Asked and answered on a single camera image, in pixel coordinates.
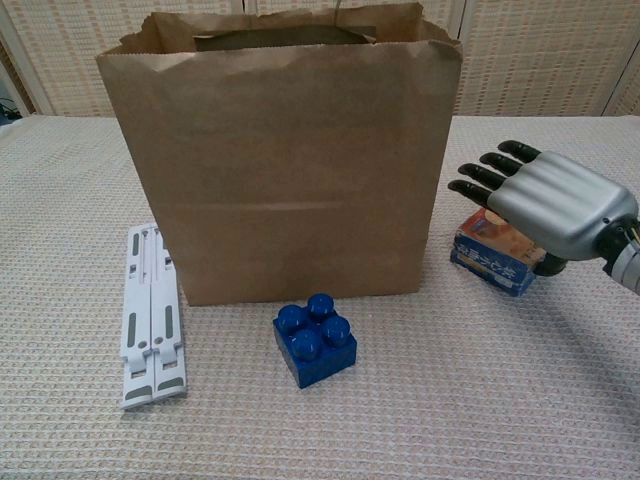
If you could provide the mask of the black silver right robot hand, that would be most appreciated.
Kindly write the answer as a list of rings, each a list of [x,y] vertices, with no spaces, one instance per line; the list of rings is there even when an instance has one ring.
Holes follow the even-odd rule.
[[[623,185],[567,156],[516,140],[466,163],[448,188],[490,210],[546,251],[535,273],[602,258],[615,282],[639,291],[639,203]]]

